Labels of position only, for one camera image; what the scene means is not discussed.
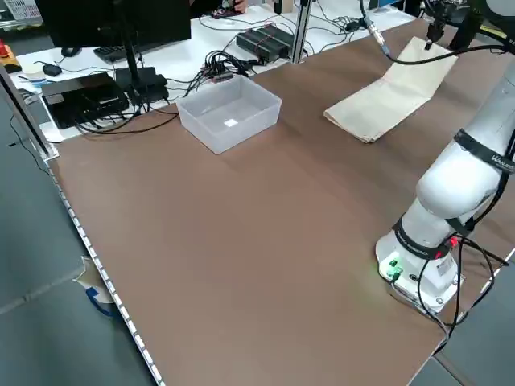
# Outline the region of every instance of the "beige cloth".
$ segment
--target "beige cloth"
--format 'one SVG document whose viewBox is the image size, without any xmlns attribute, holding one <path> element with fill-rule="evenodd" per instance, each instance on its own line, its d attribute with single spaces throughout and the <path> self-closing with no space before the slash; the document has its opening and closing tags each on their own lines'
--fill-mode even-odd
<svg viewBox="0 0 515 386">
<path fill-rule="evenodd" d="M 448 53 L 436 44 L 413 37 L 400 60 L 415 61 Z M 325 110 L 323 115 L 361 141 L 374 142 L 422 107 L 435 94 L 456 62 L 452 56 L 428 64 L 393 64 L 386 74 L 366 88 Z"/>
</svg>

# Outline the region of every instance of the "black monitor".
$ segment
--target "black monitor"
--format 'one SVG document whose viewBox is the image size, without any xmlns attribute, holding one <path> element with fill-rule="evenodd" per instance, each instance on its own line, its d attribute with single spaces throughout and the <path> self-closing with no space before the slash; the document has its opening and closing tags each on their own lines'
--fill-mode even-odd
<svg viewBox="0 0 515 386">
<path fill-rule="evenodd" d="M 154 68 L 137 68 L 134 47 L 190 39 L 189 0 L 36 0 L 56 47 L 126 49 L 128 68 L 116 81 L 133 105 L 163 99 L 166 79 Z"/>
</svg>

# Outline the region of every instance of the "white tabletop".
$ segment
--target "white tabletop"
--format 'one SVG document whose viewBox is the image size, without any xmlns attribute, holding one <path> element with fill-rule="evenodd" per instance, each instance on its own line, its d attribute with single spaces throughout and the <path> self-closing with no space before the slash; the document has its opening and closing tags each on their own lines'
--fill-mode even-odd
<svg viewBox="0 0 515 386">
<path fill-rule="evenodd" d="M 338 18 L 340 16 L 350 16 L 353 18 L 359 18 L 361 16 L 359 3 L 356 0 L 323 0 L 322 7 L 329 19 Z M 319 2 L 313 3 L 311 8 L 311 15 L 318 16 L 320 18 L 323 17 Z M 369 16 L 381 31 L 399 26 L 404 23 L 408 23 L 409 21 L 413 20 L 412 16 L 404 14 L 391 7 L 386 7 L 384 9 L 371 12 Z M 162 74 L 166 78 L 172 78 L 176 80 L 191 80 L 193 76 L 195 76 L 195 74 L 199 71 L 202 63 L 204 62 L 205 56 L 210 51 L 222 50 L 227 45 L 227 43 L 231 41 L 231 39 L 233 39 L 239 32 L 235 30 L 241 29 L 243 31 L 251 27 L 262 27 L 265 25 L 265 23 L 277 23 L 276 27 L 285 31 L 288 31 L 290 28 L 295 33 L 296 20 L 297 9 L 294 9 L 293 13 L 282 14 L 282 16 L 279 16 L 276 15 L 268 5 L 251 6 L 243 15 L 231 20 L 215 20 L 209 17 L 203 17 L 201 20 L 193 19 L 191 39 L 180 43 L 169 44 L 155 51 L 147 52 L 143 55 L 143 59 L 145 66 L 155 67 L 156 72 Z M 227 31 L 214 31 L 205 26 Z M 325 30 L 308 30 L 306 39 L 307 44 L 305 48 L 310 55 L 313 55 L 312 50 L 314 50 L 315 53 L 318 53 L 329 43 L 336 44 L 331 45 L 330 47 L 325 47 L 324 49 L 330 49 L 342 43 L 347 43 L 351 37 L 349 35 L 344 40 L 344 35 L 335 35 L 339 32 L 338 28 L 319 18 L 311 17 L 309 21 L 309 27 L 321 27 L 330 31 L 334 31 L 333 34 L 330 31 Z M 369 33 L 367 31 L 358 31 L 352 36 L 352 40 L 361 39 L 368 35 Z M 253 55 L 239 48 L 234 41 L 230 44 L 226 51 L 239 59 L 255 59 Z M 62 56 L 60 54 L 60 49 L 54 48 L 51 50 L 21 55 L 18 57 L 18 60 L 23 67 L 24 65 L 27 66 L 28 64 L 33 64 L 36 61 L 53 64 L 54 61 L 59 62 L 62 60 Z M 271 68 L 275 68 L 284 63 L 286 63 L 285 60 L 278 60 L 274 64 L 269 64 L 265 67 L 256 67 L 255 70 L 257 72 L 262 72 Z M 99 59 L 93 53 L 92 48 L 84 48 L 80 54 L 72 58 L 65 59 L 60 66 L 63 69 L 63 73 L 55 78 L 52 78 L 53 80 L 65 80 L 76 78 L 78 76 L 85 76 L 99 68 L 107 70 L 110 75 L 113 74 L 113 69 L 110 68 L 106 62 Z M 127 64 L 124 60 L 114 65 L 115 68 L 123 68 L 126 66 Z M 31 83 L 21 80 L 17 77 L 17 75 L 19 74 L 11 75 L 11 78 L 17 88 L 25 88 L 32 92 L 41 91 L 39 88 L 34 87 Z M 169 89 L 170 99 L 174 99 L 184 94 L 184 91 L 182 90 L 182 88 L 185 88 L 184 84 L 178 84 L 169 81 L 167 87 L 178 88 L 177 90 Z M 154 107 L 159 107 L 164 104 L 164 102 L 157 102 Z M 47 139 L 51 142 L 59 142 L 64 138 L 70 138 L 80 134 L 80 132 L 75 128 L 58 130 L 53 122 L 42 125 L 41 129 Z"/>
</svg>

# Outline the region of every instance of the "clear plastic container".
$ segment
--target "clear plastic container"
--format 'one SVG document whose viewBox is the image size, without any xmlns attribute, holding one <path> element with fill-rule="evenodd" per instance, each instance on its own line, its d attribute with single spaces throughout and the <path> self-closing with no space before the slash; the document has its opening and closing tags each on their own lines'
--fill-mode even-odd
<svg viewBox="0 0 515 386">
<path fill-rule="evenodd" d="M 183 126 L 215 154 L 275 125 L 281 98 L 244 76 L 177 102 Z"/>
</svg>

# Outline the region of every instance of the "brown table surface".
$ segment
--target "brown table surface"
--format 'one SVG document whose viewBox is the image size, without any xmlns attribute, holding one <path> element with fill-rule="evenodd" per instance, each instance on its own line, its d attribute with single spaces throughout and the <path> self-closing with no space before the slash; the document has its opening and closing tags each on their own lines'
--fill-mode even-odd
<svg viewBox="0 0 515 386">
<path fill-rule="evenodd" d="M 425 33 L 417 21 L 385 37 L 397 54 Z M 435 97 L 374 144 L 322 116 L 390 65 L 362 39 L 255 77 L 283 99 L 279 123 L 222 155 L 178 120 L 60 145 L 51 167 L 167 384 L 408 383 L 442 333 L 390 296 L 374 245 L 508 60 L 463 55 Z M 511 199 L 513 189 L 477 232 L 503 256 Z M 477 261 L 466 264 L 469 302 L 488 276 Z"/>
</svg>

